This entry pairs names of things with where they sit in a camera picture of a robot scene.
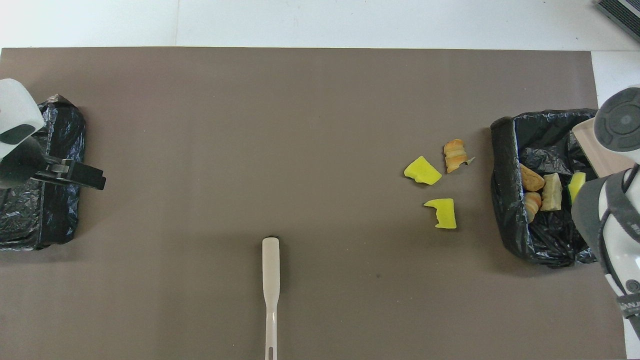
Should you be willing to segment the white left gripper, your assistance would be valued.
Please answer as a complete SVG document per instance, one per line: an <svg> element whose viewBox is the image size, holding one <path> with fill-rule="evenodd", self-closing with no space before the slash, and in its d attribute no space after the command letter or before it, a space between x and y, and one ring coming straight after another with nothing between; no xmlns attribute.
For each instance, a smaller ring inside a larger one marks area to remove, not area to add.
<svg viewBox="0 0 640 360"><path fill-rule="evenodd" d="M103 171L73 159L48 164L34 133L45 126L37 103L14 79L0 80L0 187L11 189L34 180L54 185L77 185L103 191Z"/></svg>

